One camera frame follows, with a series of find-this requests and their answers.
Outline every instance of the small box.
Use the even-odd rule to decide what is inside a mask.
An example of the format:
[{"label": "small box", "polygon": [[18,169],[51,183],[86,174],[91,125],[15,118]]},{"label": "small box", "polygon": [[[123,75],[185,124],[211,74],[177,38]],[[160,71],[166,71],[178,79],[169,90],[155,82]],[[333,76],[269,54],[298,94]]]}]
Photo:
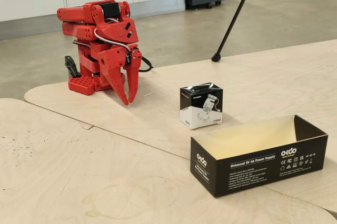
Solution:
[{"label": "small box", "polygon": [[191,173],[214,196],[323,168],[328,135],[297,115],[192,137]]},{"label": "small box", "polygon": [[189,129],[222,123],[223,90],[213,83],[180,88],[180,120]]}]

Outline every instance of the box lid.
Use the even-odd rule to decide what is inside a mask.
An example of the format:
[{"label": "box lid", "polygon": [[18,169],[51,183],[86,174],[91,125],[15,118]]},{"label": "box lid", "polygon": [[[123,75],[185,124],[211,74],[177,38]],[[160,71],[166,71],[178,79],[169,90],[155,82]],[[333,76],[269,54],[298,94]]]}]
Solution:
[{"label": "box lid", "polygon": [[186,86],[182,87],[181,90],[185,91],[190,95],[206,94],[215,90],[222,90],[219,86],[213,83],[205,83],[196,86]]}]

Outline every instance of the black pole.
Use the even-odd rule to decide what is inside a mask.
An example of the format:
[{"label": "black pole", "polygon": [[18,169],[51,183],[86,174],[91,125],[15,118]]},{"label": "black pole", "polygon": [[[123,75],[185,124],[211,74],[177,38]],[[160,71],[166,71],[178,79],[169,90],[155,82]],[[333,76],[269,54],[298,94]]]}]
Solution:
[{"label": "black pole", "polygon": [[212,57],[212,61],[213,61],[213,62],[218,62],[218,61],[220,61],[220,59],[221,59],[220,52],[222,51],[222,48],[223,48],[223,46],[225,45],[228,36],[230,35],[230,32],[231,32],[231,30],[232,30],[232,28],[233,28],[233,26],[234,26],[234,24],[235,24],[235,21],[236,21],[238,15],[239,15],[239,13],[240,13],[240,11],[241,11],[241,9],[242,9],[242,6],[243,6],[243,4],[244,4],[245,1],[246,1],[246,0],[241,0],[241,2],[240,2],[240,4],[239,4],[239,7],[237,8],[237,10],[236,10],[236,12],[235,12],[235,15],[234,15],[234,17],[233,17],[233,19],[232,19],[232,21],[231,21],[231,23],[230,23],[230,26],[229,26],[228,29],[227,29],[227,32],[226,32],[226,34],[225,34],[225,37],[223,38],[223,40],[222,40],[222,42],[221,42],[221,44],[220,44],[219,49],[217,50],[217,52],[216,52],[216,53],[214,54],[214,56]]}]

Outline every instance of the power supply box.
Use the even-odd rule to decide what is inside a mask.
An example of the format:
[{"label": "power supply box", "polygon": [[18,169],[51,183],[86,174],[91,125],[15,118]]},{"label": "power supply box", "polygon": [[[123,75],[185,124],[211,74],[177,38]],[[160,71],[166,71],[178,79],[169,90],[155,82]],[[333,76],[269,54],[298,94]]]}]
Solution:
[{"label": "power supply box", "polygon": [[297,115],[191,139],[191,173],[215,197],[323,168],[328,135]]}]

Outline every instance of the plywood table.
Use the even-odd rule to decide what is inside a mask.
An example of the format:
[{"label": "plywood table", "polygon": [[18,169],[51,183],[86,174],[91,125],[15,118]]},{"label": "plywood table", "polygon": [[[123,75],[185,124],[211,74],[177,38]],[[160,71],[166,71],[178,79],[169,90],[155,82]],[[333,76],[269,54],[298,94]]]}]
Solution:
[{"label": "plywood table", "polygon": [[213,198],[186,159],[0,99],[0,223],[337,223],[254,188]]},{"label": "plywood table", "polygon": [[[67,83],[36,87],[25,99],[184,158],[192,135],[298,114],[330,135],[325,167],[267,187],[337,212],[337,40],[155,68],[139,82],[128,107],[112,90],[85,96]],[[206,82],[224,89],[224,123],[190,131],[179,121],[179,88]]]}]

